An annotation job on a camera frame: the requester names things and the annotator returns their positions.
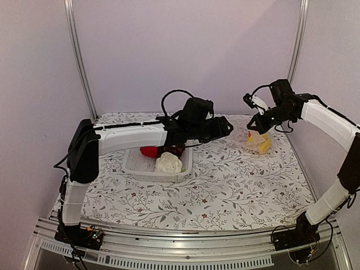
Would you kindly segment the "clear zip top bag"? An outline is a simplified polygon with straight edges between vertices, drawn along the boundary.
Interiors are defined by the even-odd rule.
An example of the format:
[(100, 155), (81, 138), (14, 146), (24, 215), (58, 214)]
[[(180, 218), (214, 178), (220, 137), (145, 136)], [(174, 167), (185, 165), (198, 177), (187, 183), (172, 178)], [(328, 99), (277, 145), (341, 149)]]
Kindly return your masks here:
[(256, 154), (266, 154), (272, 147), (272, 135), (267, 132), (259, 134), (257, 131), (249, 130), (246, 127), (246, 119), (232, 119), (233, 131), (229, 135), (233, 142)]

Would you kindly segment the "white plastic basket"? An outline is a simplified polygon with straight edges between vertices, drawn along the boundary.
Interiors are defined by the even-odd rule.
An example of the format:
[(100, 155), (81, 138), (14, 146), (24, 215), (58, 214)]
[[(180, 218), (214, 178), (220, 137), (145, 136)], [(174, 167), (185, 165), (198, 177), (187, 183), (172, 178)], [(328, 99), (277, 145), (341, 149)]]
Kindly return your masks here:
[(123, 170), (138, 181), (178, 183), (192, 172), (193, 150), (185, 149), (181, 157), (165, 152), (159, 158), (143, 155), (139, 148), (126, 151)]

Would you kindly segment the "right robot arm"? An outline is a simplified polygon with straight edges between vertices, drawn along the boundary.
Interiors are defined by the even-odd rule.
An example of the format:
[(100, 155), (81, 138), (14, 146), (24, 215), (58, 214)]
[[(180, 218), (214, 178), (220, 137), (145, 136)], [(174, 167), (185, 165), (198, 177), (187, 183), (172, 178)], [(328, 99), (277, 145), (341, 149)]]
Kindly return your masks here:
[(321, 130), (333, 139), (331, 146), (336, 150), (325, 153), (316, 162), (320, 166), (329, 162), (327, 168), (339, 165), (333, 184), (305, 212), (297, 217), (296, 228), (291, 232), (291, 241), (303, 245), (313, 231), (326, 218), (338, 212), (359, 191), (359, 125), (343, 114), (326, 105), (317, 95), (296, 94), (287, 79), (278, 79), (269, 85), (274, 107), (269, 107), (259, 98), (256, 90), (244, 95), (243, 100), (252, 109), (257, 109), (247, 128), (259, 134), (268, 132), (284, 122), (296, 123), (302, 120)]

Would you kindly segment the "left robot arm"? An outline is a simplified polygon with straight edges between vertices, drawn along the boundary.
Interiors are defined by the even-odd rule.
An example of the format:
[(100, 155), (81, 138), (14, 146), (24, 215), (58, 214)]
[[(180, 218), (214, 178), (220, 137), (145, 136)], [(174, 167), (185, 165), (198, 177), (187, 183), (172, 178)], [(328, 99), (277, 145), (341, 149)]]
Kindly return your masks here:
[(65, 172), (60, 208), (61, 233), (71, 244), (79, 244), (84, 236), (80, 213), (86, 191), (99, 174), (101, 155), (109, 152), (150, 146), (174, 146), (197, 140), (200, 144), (226, 137), (233, 125), (223, 116), (215, 116), (213, 102), (189, 98), (182, 110), (146, 122), (95, 125), (83, 119), (70, 142), (65, 157), (55, 164)]

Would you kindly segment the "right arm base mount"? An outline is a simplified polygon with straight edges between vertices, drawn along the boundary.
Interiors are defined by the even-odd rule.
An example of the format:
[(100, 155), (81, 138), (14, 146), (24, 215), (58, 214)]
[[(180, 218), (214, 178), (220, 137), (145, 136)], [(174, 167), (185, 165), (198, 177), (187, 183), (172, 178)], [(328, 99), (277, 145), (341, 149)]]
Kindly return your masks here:
[(278, 226), (276, 229), (283, 227), (284, 231), (275, 231), (271, 233), (271, 242), (274, 244), (276, 251), (296, 248), (303, 245), (318, 242), (320, 234), (318, 227), (308, 223), (297, 223), (294, 229), (285, 226)]

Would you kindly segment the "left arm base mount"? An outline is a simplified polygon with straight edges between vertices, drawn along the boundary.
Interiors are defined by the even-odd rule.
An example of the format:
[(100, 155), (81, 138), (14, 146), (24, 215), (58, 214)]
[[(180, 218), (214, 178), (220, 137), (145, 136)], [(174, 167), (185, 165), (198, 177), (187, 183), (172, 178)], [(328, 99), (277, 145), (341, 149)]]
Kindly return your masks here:
[(55, 240), (59, 242), (91, 250), (100, 250), (103, 238), (104, 231), (100, 228), (95, 226), (83, 228), (80, 223), (66, 226), (62, 221), (59, 221), (55, 233)]

